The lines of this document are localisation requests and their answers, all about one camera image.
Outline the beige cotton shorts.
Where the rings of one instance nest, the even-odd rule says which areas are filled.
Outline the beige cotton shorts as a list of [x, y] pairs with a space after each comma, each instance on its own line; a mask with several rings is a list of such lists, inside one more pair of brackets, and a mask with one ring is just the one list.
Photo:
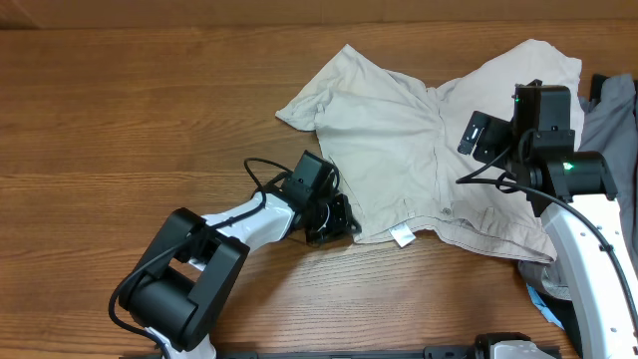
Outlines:
[[461, 183], [478, 163], [458, 144], [474, 112], [512, 117], [516, 85], [539, 80], [576, 93], [581, 70], [579, 59], [529, 39], [429, 88], [345, 46], [277, 117], [314, 133], [338, 168], [362, 228], [356, 242], [427, 229], [475, 253], [547, 263], [556, 252], [524, 194]]

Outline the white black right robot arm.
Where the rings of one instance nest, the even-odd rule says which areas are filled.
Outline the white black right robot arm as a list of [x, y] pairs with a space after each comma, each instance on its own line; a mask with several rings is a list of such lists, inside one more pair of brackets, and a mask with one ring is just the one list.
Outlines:
[[473, 112], [459, 151], [491, 183], [525, 193], [554, 245], [586, 358], [637, 355], [637, 276], [620, 233], [617, 189], [599, 154], [574, 150], [566, 115], [517, 113], [507, 122]]

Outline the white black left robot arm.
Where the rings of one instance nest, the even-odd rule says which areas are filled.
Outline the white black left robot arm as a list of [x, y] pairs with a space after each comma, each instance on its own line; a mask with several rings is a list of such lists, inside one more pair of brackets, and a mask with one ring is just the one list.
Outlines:
[[149, 338], [162, 358], [215, 357], [208, 334], [251, 252], [297, 230], [314, 246], [360, 232], [337, 184], [281, 173], [226, 212], [175, 210], [111, 296], [109, 306], [121, 306], [133, 323], [115, 313], [112, 321]]

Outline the grey shorts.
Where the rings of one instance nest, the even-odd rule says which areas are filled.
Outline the grey shorts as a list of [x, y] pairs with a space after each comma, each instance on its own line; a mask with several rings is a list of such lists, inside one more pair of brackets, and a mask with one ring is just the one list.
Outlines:
[[563, 201], [604, 194], [618, 201], [625, 246], [637, 265], [637, 81], [630, 75], [592, 77], [578, 150], [524, 150], [523, 183]]

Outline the light blue cloth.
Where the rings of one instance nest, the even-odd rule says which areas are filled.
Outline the light blue cloth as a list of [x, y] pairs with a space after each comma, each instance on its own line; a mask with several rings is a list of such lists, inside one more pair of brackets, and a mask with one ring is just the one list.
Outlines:
[[553, 314], [551, 309], [547, 306], [547, 304], [540, 297], [539, 293], [530, 285], [526, 285], [529, 297], [531, 299], [532, 304], [539, 310], [541, 315], [549, 322], [559, 327], [560, 329], [564, 329], [561, 321]]

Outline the black garment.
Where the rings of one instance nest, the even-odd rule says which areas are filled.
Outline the black garment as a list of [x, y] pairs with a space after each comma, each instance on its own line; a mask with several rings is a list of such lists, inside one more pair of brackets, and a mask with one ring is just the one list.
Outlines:
[[539, 293], [539, 298], [544, 304], [541, 313], [549, 322], [560, 327], [566, 333], [572, 347], [581, 358], [583, 356], [582, 340], [573, 303], [542, 293]]

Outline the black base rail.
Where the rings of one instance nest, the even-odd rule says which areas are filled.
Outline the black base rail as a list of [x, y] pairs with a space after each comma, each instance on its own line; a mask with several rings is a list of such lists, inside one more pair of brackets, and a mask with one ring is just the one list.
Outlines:
[[524, 336], [517, 340], [501, 341], [487, 348], [485, 337], [478, 337], [472, 345], [426, 346], [420, 350], [329, 351], [259, 353], [256, 351], [219, 352], [204, 339], [190, 351], [175, 350], [164, 339], [158, 344], [159, 353], [131, 354], [125, 358], [216, 358], [216, 359], [470, 359], [470, 358], [549, 358], [562, 357], [557, 347], [537, 347]]

